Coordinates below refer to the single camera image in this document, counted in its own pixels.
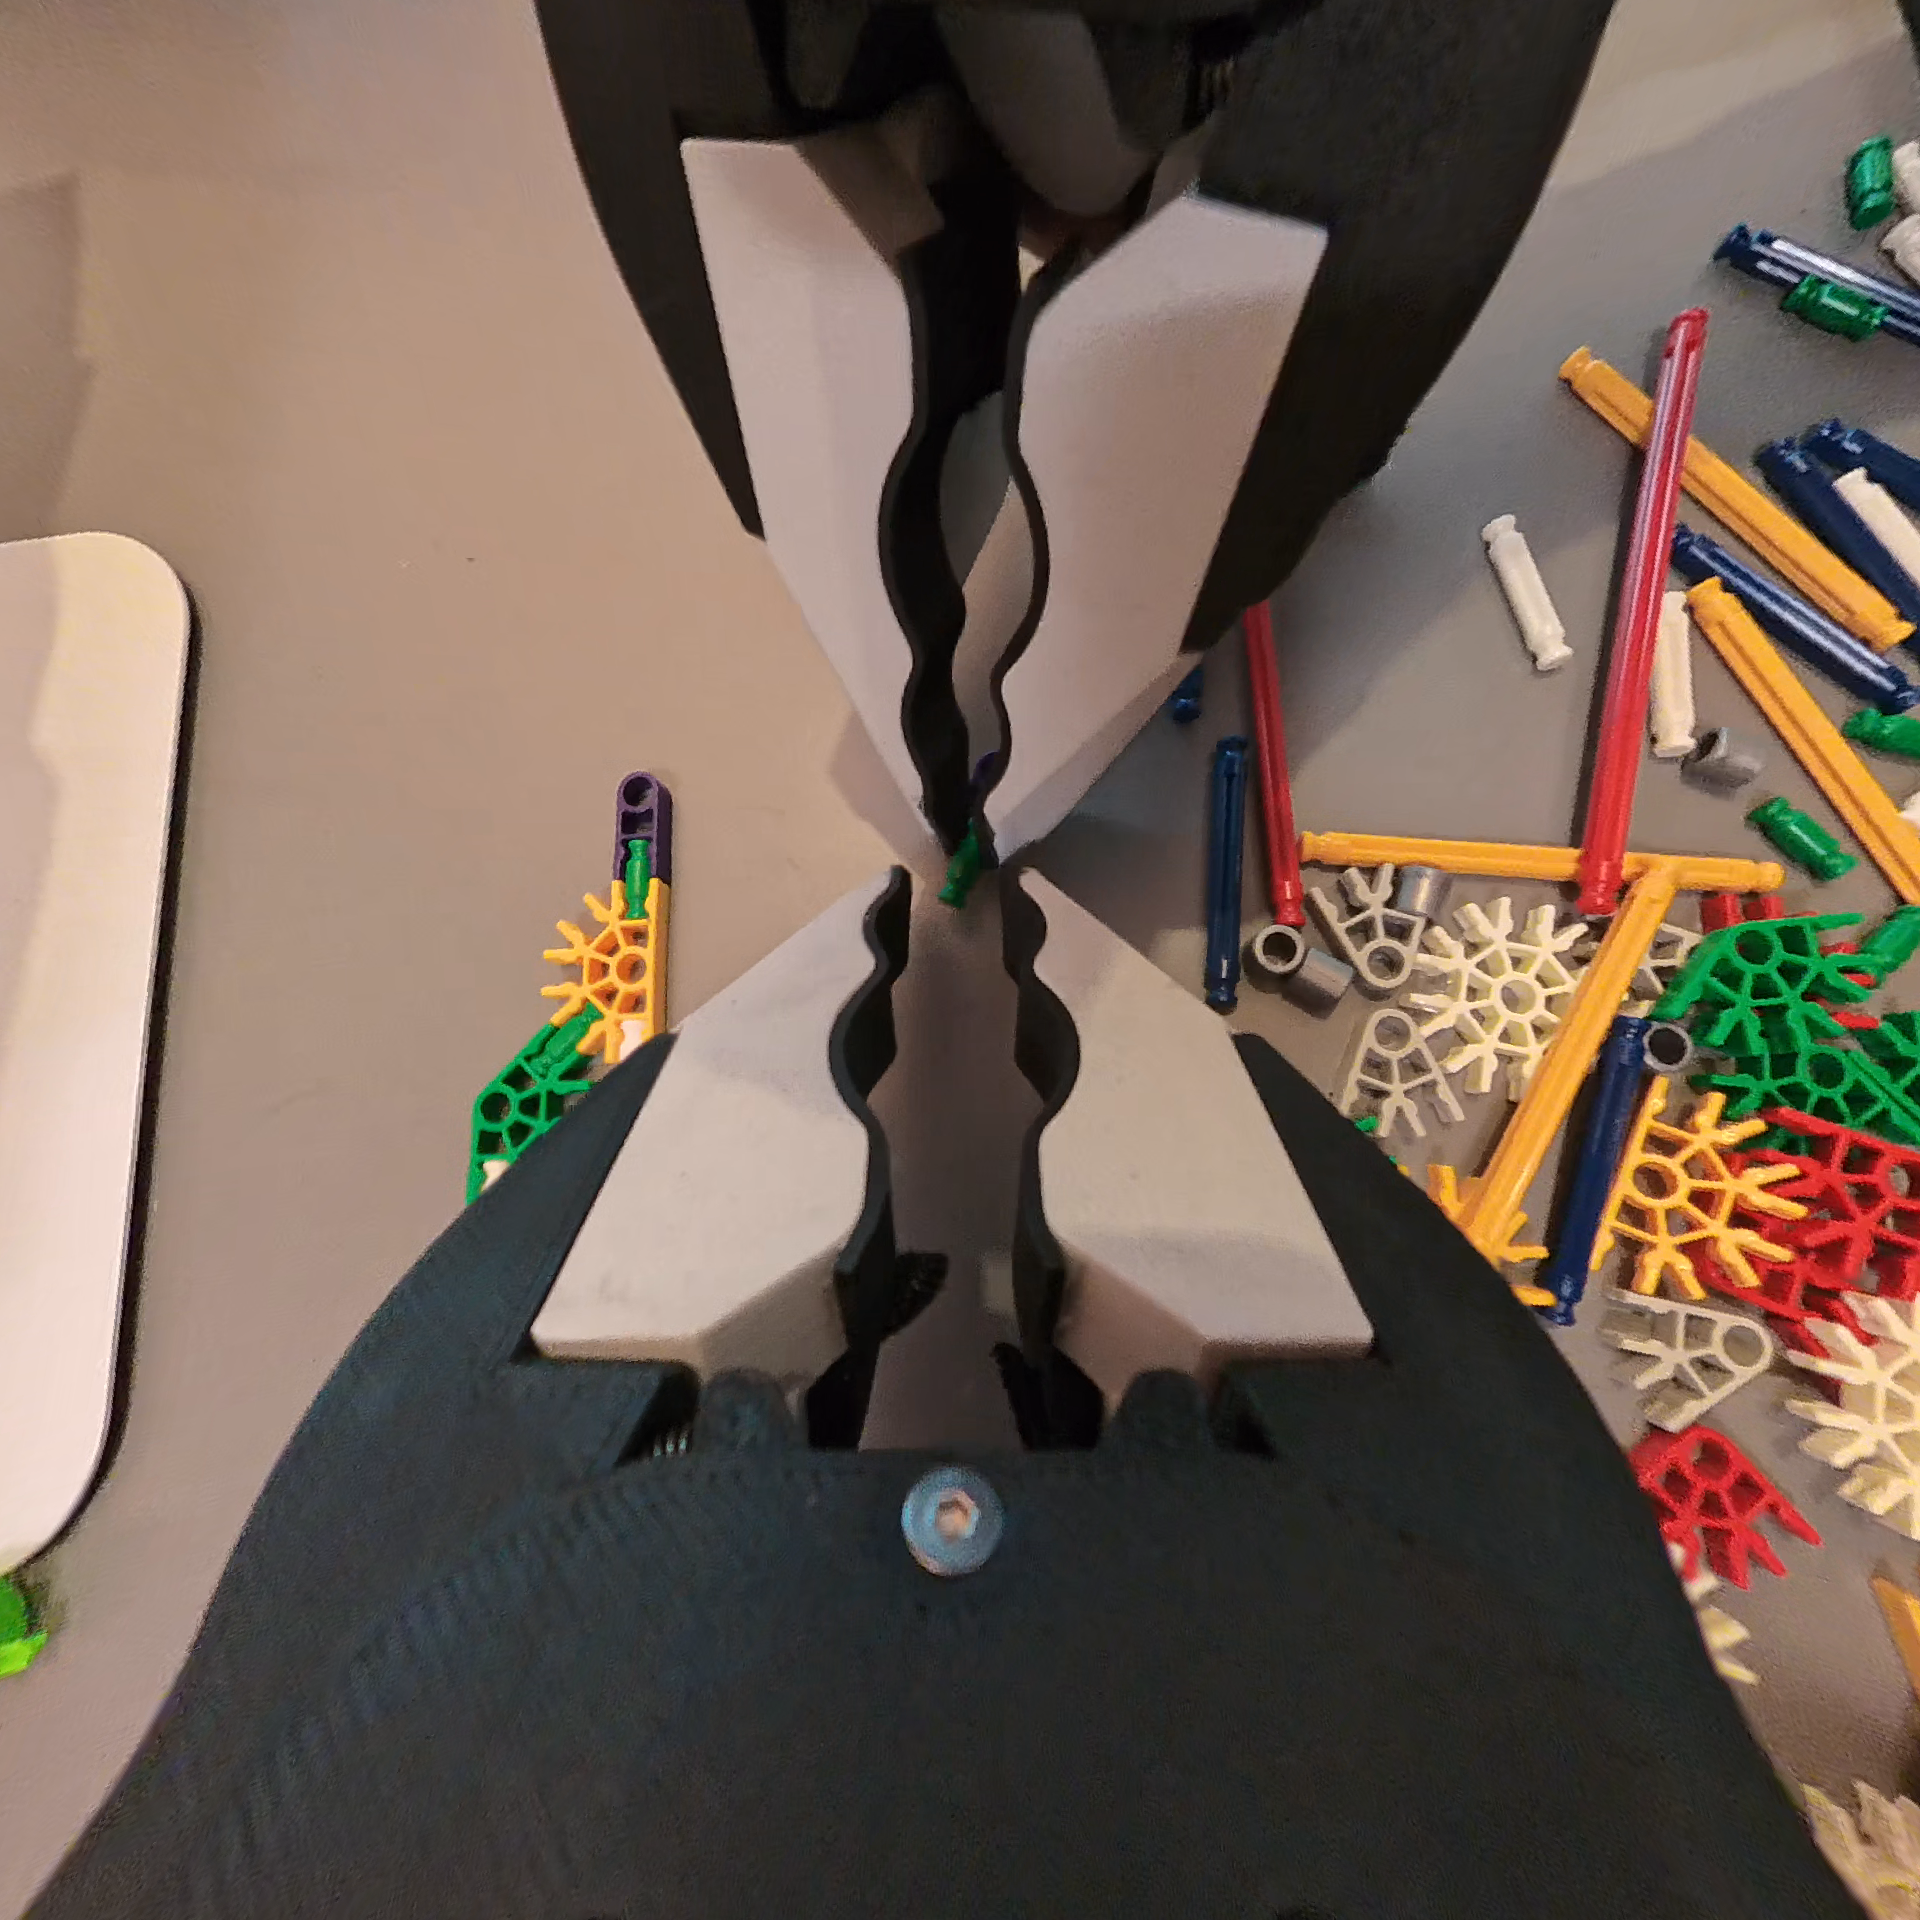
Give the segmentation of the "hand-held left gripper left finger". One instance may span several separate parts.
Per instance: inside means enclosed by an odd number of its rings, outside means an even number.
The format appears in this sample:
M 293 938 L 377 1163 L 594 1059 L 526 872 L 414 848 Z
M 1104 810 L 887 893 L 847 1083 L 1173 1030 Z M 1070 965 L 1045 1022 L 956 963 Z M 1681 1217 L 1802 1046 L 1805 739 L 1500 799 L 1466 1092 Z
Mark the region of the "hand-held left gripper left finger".
M 816 1443 L 859 1440 L 879 1347 L 944 1272 L 897 1248 L 872 1110 L 909 907 L 884 867 L 638 1058 L 655 1074 L 531 1322 L 542 1356 L 764 1373 Z

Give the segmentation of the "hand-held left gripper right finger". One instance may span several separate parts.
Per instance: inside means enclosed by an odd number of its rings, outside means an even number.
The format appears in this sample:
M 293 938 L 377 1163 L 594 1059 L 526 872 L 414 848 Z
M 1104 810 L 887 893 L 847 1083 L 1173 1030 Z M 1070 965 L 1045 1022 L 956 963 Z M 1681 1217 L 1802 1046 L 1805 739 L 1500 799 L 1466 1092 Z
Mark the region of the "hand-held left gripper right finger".
M 1235 1364 L 1350 1358 L 1372 1325 L 1235 1033 L 1030 867 L 1000 879 L 1018 1150 L 1017 1336 L 996 1350 L 1024 1443 L 1092 1443 L 1135 1380 L 1212 1393 Z

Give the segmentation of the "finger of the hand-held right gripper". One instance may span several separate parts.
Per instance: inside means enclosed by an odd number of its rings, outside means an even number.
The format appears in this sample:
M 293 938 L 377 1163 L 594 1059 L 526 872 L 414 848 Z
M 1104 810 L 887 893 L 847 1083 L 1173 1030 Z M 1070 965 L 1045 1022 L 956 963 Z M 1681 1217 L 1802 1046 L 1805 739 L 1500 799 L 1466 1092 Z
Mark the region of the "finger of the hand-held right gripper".
M 686 138 L 681 170 L 761 540 L 879 764 L 956 845 L 971 748 L 941 476 L 1003 380 L 1012 184 L 983 158 L 926 181 L 876 126 Z
M 997 678 L 997 857 L 1039 841 L 1185 678 L 1182 644 L 1330 232 L 1178 194 L 1042 302 L 1017 452 L 1042 551 Z

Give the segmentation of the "assembled multicolour toy model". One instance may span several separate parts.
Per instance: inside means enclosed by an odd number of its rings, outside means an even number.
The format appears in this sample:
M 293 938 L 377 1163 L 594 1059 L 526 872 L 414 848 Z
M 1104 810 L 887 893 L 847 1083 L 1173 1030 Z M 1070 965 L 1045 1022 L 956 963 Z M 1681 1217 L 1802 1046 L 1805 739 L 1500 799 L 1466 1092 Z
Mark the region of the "assembled multicolour toy model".
M 559 921 L 542 960 L 559 977 L 540 996 L 540 1027 L 476 1092 L 467 1120 L 467 1201 L 545 1136 L 597 1079 L 667 1025 L 674 794 L 631 770 L 613 794 L 610 879 L 585 894 L 585 925 Z

